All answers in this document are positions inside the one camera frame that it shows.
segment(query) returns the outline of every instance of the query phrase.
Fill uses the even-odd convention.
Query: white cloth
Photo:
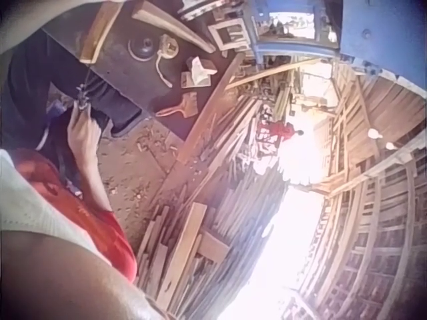
[[[18,173],[4,150],[0,150],[0,216],[2,231],[60,238],[89,250],[111,265],[85,230],[58,212]]]

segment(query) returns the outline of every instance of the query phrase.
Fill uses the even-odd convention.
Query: workbench
[[[173,3],[166,3],[165,6],[162,1],[150,2],[176,17],[173,13],[177,12],[177,8],[173,7]],[[124,5],[103,44],[97,63],[92,65],[91,69],[123,96],[151,114],[165,107],[177,105],[181,102],[182,93],[196,91],[197,108],[200,114],[207,99],[234,57],[234,53],[230,52],[228,58],[222,57],[221,51],[207,54],[174,34],[132,19],[131,13],[134,5],[134,2]],[[100,4],[82,5],[52,20],[43,29],[68,52],[78,58],[85,36],[99,6]],[[209,18],[209,15],[204,15],[186,24],[199,35],[211,41],[206,27],[206,19]],[[179,45],[177,57],[170,60],[162,59],[159,66],[164,76],[173,83],[171,89],[163,83],[157,74],[155,58],[147,62],[136,61],[127,50],[127,42],[131,37],[148,35],[152,39],[158,39],[164,33],[176,39]],[[218,68],[218,73],[211,77],[210,87],[181,89],[181,72],[187,69],[185,61],[189,57],[195,56],[210,59]],[[185,140],[199,114],[184,119],[181,113],[175,113],[157,119],[178,137]]]

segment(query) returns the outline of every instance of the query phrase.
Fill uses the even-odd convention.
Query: hand
[[[100,137],[101,128],[91,118],[90,104],[80,111],[75,102],[67,127],[67,140],[80,169],[98,164],[96,151]]]

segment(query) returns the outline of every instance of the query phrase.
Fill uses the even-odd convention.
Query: blue machine
[[[417,0],[341,0],[336,46],[319,43],[322,17],[337,0],[250,0],[244,21],[258,63],[264,55],[338,58],[369,75],[381,75],[426,95],[426,12]],[[277,13],[314,15],[314,41],[262,41],[256,24]]]

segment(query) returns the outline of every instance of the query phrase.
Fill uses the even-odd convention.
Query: red shirt
[[[16,170],[69,220],[86,230],[98,251],[133,282],[137,263],[126,236],[111,211],[97,211],[62,186],[53,164],[32,150],[10,152]]]

